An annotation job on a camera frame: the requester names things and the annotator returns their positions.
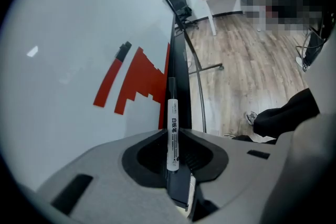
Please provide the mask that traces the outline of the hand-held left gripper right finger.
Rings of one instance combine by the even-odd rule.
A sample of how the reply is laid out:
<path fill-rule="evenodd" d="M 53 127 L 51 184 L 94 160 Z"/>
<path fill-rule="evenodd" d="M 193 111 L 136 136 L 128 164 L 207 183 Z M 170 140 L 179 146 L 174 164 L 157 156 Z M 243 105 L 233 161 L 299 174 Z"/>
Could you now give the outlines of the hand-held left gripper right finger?
<path fill-rule="evenodd" d="M 196 179 L 192 223 L 262 223 L 285 165 L 286 135 L 271 145 L 181 129 L 181 154 Z"/>

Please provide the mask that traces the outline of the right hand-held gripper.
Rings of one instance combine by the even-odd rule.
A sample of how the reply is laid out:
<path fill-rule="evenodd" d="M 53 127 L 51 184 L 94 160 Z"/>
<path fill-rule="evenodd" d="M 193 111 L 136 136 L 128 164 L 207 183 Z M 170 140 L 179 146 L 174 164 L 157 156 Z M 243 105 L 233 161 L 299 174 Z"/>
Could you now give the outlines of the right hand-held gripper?
<path fill-rule="evenodd" d="M 335 34 L 306 78 L 320 113 L 294 131 L 261 223 L 335 223 Z"/>

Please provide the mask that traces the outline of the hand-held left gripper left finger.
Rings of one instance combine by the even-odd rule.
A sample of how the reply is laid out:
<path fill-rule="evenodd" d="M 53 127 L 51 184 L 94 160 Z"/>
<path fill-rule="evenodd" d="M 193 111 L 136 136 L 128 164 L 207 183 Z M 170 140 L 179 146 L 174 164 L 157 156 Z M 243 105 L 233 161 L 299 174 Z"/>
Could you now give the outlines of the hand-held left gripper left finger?
<path fill-rule="evenodd" d="M 95 146 L 51 175 L 37 190 L 52 202 L 78 174 L 92 176 L 70 214 L 80 223 L 188 223 L 163 188 L 138 185 L 123 169 L 124 151 L 160 132 L 151 131 Z"/>

